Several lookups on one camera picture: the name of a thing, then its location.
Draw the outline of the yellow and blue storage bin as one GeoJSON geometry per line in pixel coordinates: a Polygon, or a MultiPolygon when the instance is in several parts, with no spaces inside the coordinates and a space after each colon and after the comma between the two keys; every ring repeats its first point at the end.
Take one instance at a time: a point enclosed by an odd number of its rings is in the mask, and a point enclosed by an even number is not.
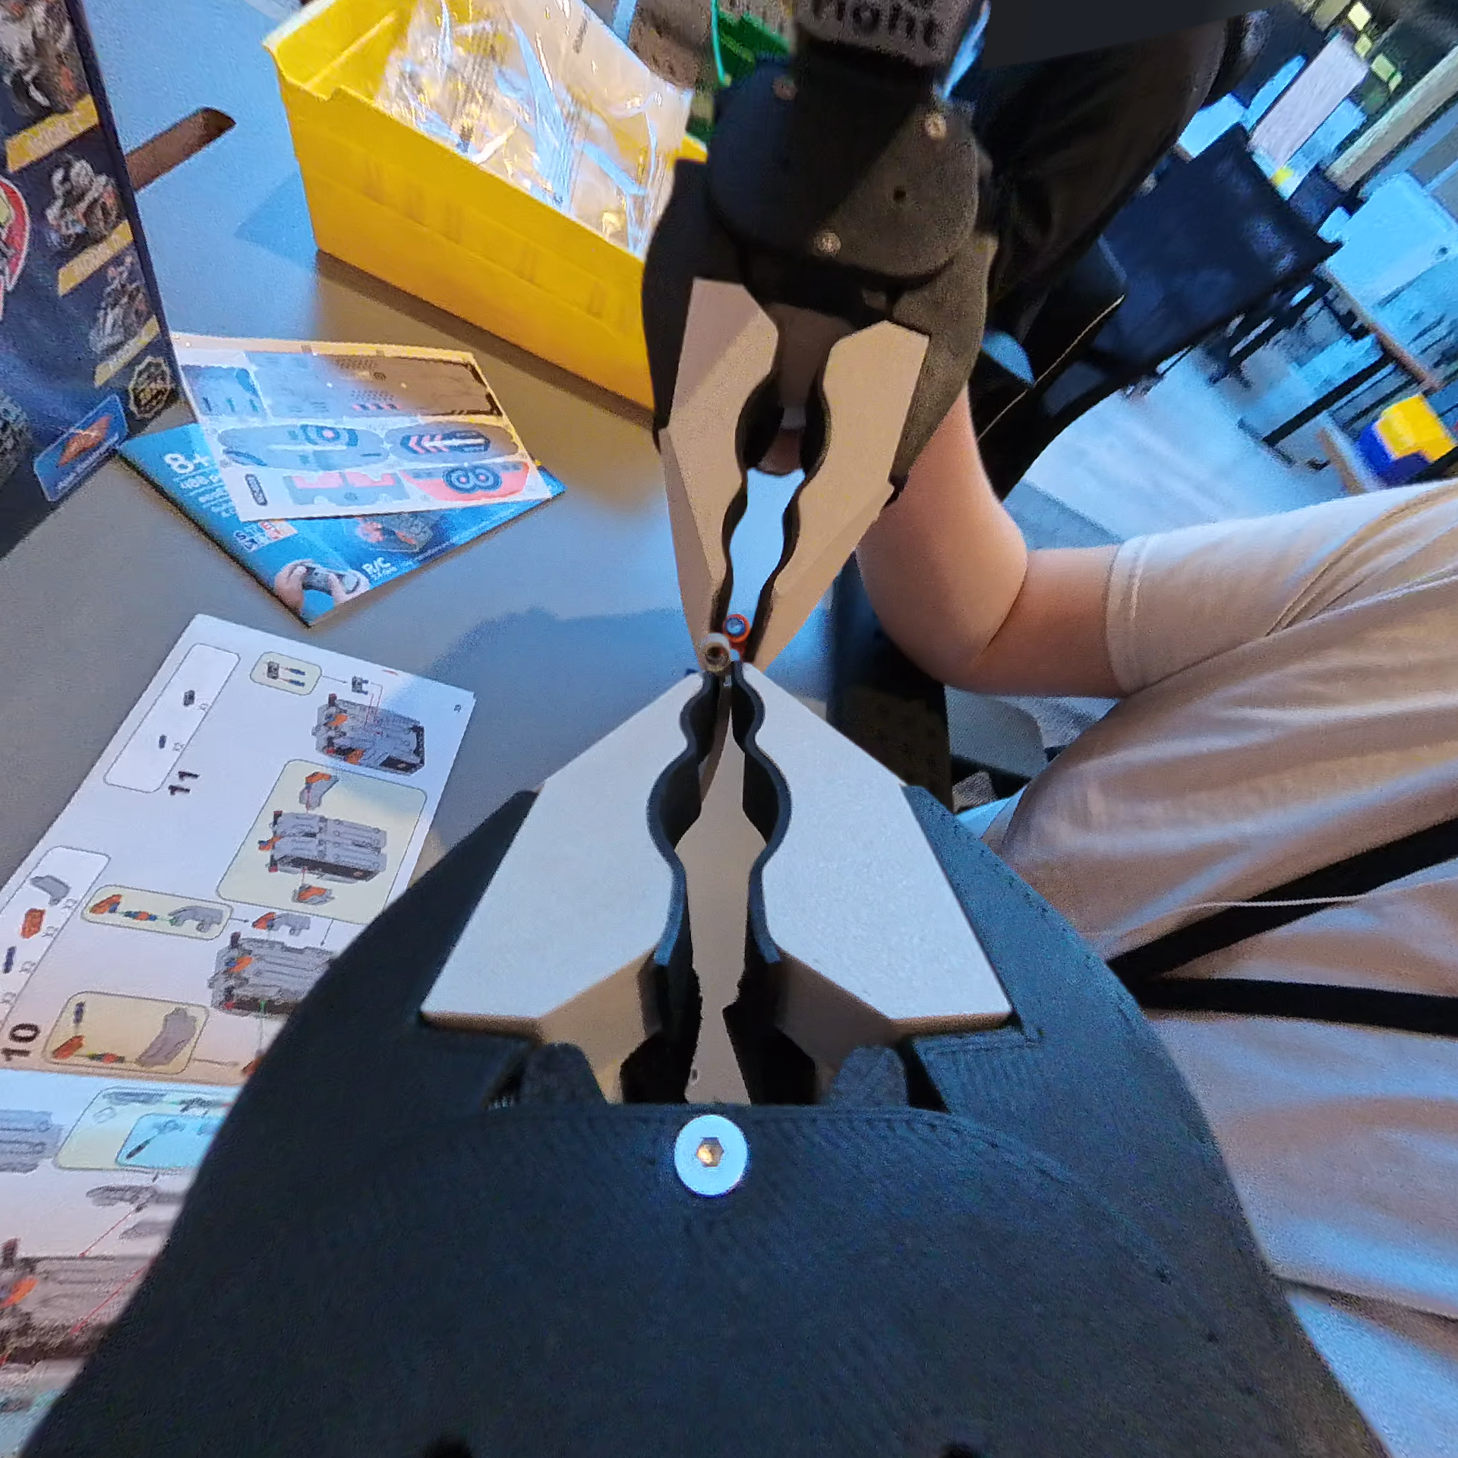
{"type": "Polygon", "coordinates": [[[1455,459],[1457,438],[1426,393],[1386,405],[1358,435],[1358,452],[1384,485],[1424,480],[1455,459]]]}

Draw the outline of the person's right forearm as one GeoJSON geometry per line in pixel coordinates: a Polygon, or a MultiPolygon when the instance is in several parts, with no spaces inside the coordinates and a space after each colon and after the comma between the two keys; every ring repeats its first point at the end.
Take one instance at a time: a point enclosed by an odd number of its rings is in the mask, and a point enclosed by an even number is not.
{"type": "Polygon", "coordinates": [[[1032,550],[959,392],[856,556],[889,640],[935,680],[1013,697],[1119,699],[1106,638],[1117,543],[1032,550]]]}

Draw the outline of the dark background chair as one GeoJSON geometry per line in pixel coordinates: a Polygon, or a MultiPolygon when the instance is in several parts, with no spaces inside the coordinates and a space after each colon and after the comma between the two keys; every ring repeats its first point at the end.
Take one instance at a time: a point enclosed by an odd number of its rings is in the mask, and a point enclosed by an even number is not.
{"type": "Polygon", "coordinates": [[[1167,168],[1119,211],[1105,242],[1124,270],[1124,300],[1091,359],[1115,388],[1275,303],[1337,251],[1280,195],[1238,126],[1167,168]]]}

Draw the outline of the blue robot kit box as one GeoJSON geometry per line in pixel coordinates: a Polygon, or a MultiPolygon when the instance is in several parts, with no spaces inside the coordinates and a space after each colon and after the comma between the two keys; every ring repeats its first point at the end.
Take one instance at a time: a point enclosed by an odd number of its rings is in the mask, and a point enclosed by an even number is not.
{"type": "Polygon", "coordinates": [[[178,399],[82,3],[2,3],[2,553],[178,399]]]}

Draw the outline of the clear plastic bags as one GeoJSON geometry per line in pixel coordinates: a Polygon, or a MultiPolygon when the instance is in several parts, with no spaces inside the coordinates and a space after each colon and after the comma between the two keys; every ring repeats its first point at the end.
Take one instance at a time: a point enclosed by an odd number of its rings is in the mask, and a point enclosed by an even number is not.
{"type": "Polygon", "coordinates": [[[377,102],[639,258],[690,119],[690,91],[579,1],[416,3],[377,102]]]}

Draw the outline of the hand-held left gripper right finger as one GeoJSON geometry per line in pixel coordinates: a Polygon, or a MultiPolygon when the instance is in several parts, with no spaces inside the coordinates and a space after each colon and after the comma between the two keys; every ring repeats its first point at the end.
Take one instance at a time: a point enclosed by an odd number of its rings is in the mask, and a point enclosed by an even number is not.
{"type": "Polygon", "coordinates": [[[726,1023],[752,1101],[813,1101],[848,1056],[1007,1027],[1014,1008],[919,817],[961,824],[751,664],[728,685],[764,838],[726,1023]]]}

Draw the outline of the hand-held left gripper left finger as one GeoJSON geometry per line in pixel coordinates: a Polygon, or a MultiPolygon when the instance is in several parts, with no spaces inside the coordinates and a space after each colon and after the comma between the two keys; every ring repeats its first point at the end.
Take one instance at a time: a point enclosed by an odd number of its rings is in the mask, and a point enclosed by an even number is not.
{"type": "Polygon", "coordinates": [[[686,675],[541,786],[428,1022],[573,1044],[610,1100],[686,1100],[702,992],[679,843],[702,813],[721,685],[686,675]]]}

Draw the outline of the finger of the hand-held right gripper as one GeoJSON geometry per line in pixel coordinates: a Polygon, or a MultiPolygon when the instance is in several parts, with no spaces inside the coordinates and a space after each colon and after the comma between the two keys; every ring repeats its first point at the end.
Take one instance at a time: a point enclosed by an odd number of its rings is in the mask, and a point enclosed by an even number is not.
{"type": "Polygon", "coordinates": [[[893,496],[928,338],[893,320],[836,341],[820,395],[825,449],[784,515],[784,553],[759,596],[744,659],[768,668],[794,640],[893,496]]]}
{"type": "Polygon", "coordinates": [[[733,536],[749,501],[747,412],[773,376],[777,322],[740,282],[697,279],[669,419],[660,430],[681,602],[693,638],[728,626],[733,536]]]}

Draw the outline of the grey desk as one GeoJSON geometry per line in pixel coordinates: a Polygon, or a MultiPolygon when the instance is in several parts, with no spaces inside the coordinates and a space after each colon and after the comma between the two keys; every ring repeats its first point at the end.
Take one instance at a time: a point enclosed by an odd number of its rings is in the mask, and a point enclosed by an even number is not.
{"type": "Polygon", "coordinates": [[[30,858],[197,614],[469,690],[409,885],[692,664],[648,416],[317,248],[277,67],[282,3],[87,3],[126,150],[221,138],[140,192],[181,333],[475,352],[563,496],[304,628],[126,463],[4,556],[4,878],[30,858]]]}

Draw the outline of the robot sticker sheet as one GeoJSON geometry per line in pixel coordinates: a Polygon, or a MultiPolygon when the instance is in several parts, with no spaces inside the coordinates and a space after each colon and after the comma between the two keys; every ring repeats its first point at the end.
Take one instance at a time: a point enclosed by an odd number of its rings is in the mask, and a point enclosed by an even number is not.
{"type": "Polygon", "coordinates": [[[469,352],[174,333],[245,520],[438,513],[554,494],[469,352]]]}

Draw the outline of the yellow plastic bin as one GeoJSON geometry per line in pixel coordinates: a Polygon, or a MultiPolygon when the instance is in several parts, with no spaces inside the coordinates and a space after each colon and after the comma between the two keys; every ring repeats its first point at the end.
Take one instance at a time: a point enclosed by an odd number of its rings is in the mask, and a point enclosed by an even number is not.
{"type": "Polygon", "coordinates": [[[601,388],[652,404],[645,256],[393,117],[416,3],[315,3],[265,41],[322,249],[601,388]]]}

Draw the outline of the open building manual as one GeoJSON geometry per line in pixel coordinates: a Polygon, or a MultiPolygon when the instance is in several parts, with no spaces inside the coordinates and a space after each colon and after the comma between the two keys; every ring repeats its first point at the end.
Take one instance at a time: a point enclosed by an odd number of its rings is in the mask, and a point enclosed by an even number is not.
{"type": "Polygon", "coordinates": [[[119,1320],[284,1022],[410,883],[475,704],[199,614],[6,885],[4,1454],[119,1320]]]}

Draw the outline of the person in beige shirt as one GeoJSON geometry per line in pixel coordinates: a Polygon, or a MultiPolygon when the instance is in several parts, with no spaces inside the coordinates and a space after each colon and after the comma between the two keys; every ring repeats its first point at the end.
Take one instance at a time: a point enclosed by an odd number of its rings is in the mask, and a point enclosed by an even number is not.
{"type": "MultiPolygon", "coordinates": [[[[981,827],[1106,956],[1455,813],[1455,484],[1145,536],[1124,699],[981,827]]],[[[1455,1454],[1455,1036],[1157,1011],[1322,1355],[1455,1454]]]]}

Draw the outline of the white background table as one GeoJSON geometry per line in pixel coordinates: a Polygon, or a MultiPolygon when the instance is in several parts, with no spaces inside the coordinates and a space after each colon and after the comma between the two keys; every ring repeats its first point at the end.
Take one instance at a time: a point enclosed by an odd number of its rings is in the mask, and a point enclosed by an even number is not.
{"type": "Polygon", "coordinates": [[[1455,374],[1457,223],[1443,197],[1393,171],[1334,234],[1339,249],[1282,340],[1289,371],[1259,426],[1287,463],[1311,468],[1322,426],[1358,435],[1386,405],[1438,395],[1455,374]]]}

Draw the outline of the blue instruction booklet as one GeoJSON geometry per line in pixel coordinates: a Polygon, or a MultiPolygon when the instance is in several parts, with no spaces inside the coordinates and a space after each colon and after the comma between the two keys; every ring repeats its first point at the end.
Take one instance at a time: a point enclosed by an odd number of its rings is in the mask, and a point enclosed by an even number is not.
{"type": "Polygon", "coordinates": [[[308,626],[567,489],[535,466],[532,496],[513,485],[504,499],[442,511],[247,522],[199,425],[145,433],[124,442],[120,456],[308,626]]]}

